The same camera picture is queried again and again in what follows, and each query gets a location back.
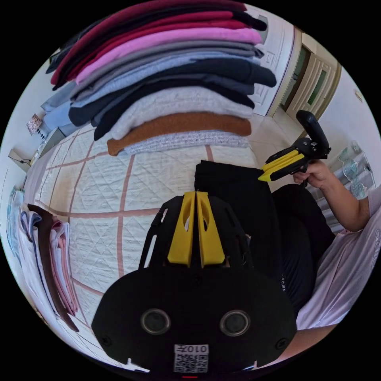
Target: pink towel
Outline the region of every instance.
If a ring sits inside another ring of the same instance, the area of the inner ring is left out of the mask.
[[[91,73],[100,67],[124,57],[138,50],[150,48],[160,44],[185,40],[228,40],[261,44],[262,38],[255,29],[225,29],[225,28],[195,28],[176,29],[173,31],[158,32],[143,36],[117,46],[113,50],[102,55],[97,61],[85,67],[77,76],[76,82],[80,83]]]
[[[61,301],[67,312],[75,316],[78,311],[78,305],[74,297],[69,275],[66,234],[66,224],[63,224],[59,220],[55,221],[50,235],[50,259],[54,282]]]
[[[78,311],[78,305],[77,300],[74,296],[74,290],[73,290],[73,282],[71,280],[71,275],[69,274],[69,268],[68,268],[68,256],[69,251],[67,247],[66,242],[66,236],[62,236],[62,269],[63,269],[63,277],[65,279],[65,283],[67,285],[67,289],[69,291],[70,299],[74,307],[74,312]]]
[[[61,284],[60,278],[58,276],[58,269],[57,269],[57,266],[56,266],[56,262],[53,259],[53,249],[52,249],[52,246],[50,246],[50,260],[51,260],[51,263],[52,263],[52,272],[53,272],[54,283],[56,284],[56,288],[57,288],[58,294],[60,296],[60,299],[62,301],[62,304],[65,306],[66,311],[70,315],[74,315],[73,309],[70,306],[70,301],[67,299],[67,297],[65,295],[65,292],[63,290],[63,285]]]

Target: door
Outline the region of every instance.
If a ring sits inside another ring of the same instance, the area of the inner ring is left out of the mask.
[[[336,67],[316,54],[311,54],[299,89],[287,108],[287,114],[297,123],[296,113],[299,110],[316,114],[333,84],[335,73]]]
[[[277,85],[269,88],[254,85],[254,94],[249,98],[255,103],[254,113],[266,116],[281,84],[294,42],[294,26],[280,17],[260,8],[246,4],[247,13],[267,24],[267,30],[260,32],[263,44],[257,47],[264,53],[261,66],[271,69]]]

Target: qr code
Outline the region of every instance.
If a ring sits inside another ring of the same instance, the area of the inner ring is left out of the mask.
[[[175,353],[177,373],[206,373],[208,371],[208,354]]]

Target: bed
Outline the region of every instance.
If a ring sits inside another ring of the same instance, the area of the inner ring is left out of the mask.
[[[80,332],[70,331],[64,323],[62,328],[82,352],[136,369],[110,359],[92,333],[103,294],[138,268],[154,216],[165,201],[194,189],[201,160],[247,167],[257,167],[257,162],[250,148],[220,146],[123,152],[115,157],[107,152],[109,134],[96,142],[93,137],[94,128],[85,126],[36,162],[25,184],[25,200],[70,223],[69,262],[79,305],[73,319]]]

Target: window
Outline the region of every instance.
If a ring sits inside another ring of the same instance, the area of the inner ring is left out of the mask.
[[[316,96],[318,95],[319,91],[321,90],[321,87],[323,86],[326,75],[327,75],[327,72],[322,70],[320,73],[319,79],[317,80],[316,86],[315,86],[309,100],[307,101],[307,103],[310,106],[313,104],[314,100],[316,99]]]

